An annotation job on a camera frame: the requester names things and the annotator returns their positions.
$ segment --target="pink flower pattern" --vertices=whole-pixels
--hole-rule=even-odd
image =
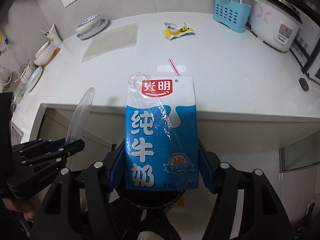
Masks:
[[[261,17],[261,18],[265,21],[265,23],[268,24],[268,20],[267,20],[267,18],[266,18],[266,15],[271,15],[272,12],[265,12],[265,13],[264,13],[261,6],[260,6],[260,11],[261,11],[261,13],[258,14],[257,17],[258,17],[258,18]]]

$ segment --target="blue and white milk carton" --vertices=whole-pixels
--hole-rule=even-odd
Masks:
[[[199,155],[192,77],[129,79],[125,124],[126,187],[198,187]]]

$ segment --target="blue gripper pad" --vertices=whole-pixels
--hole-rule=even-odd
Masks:
[[[118,187],[125,169],[125,148],[124,146],[119,152],[112,169],[110,170],[110,178],[108,184],[109,192],[112,192],[115,187]]]
[[[65,145],[66,139],[60,139],[58,141],[54,141],[52,143],[49,144],[49,146],[47,147],[48,152],[56,152],[59,148],[63,147]]]
[[[210,164],[202,150],[199,147],[199,171],[202,176],[204,185],[210,190],[210,193],[216,194],[217,188],[214,184],[214,171],[211,169]]]

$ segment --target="blue and white plate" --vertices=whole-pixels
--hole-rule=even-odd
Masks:
[[[37,67],[36,70],[31,74],[27,84],[26,84],[26,92],[30,92],[33,87],[37,84],[42,73],[42,67]]]
[[[98,16],[99,16],[99,14],[96,14],[96,15],[93,15],[93,16],[91,16],[91,17],[89,17],[89,18],[85,19],[82,23],[79,23],[79,24],[77,25],[77,27],[79,28],[79,27],[81,27],[81,26],[85,25],[86,23],[88,23],[88,22],[90,22],[90,21],[94,20],[94,19],[95,19],[95,18],[97,18]]]
[[[85,19],[83,22],[79,23],[76,26],[75,31],[78,34],[87,33],[89,31],[95,29],[96,27],[98,27],[100,24],[100,20],[101,20],[100,14],[93,15],[93,16]]]
[[[90,37],[98,34],[107,26],[108,22],[109,22],[108,18],[102,18],[99,27],[93,29],[90,32],[84,33],[84,34],[77,34],[77,38],[79,38],[81,40],[85,40],[87,38],[90,38]]]

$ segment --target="basket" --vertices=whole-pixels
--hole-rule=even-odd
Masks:
[[[250,10],[251,5],[240,3],[237,0],[215,0],[213,19],[228,26],[236,33],[244,33]]]

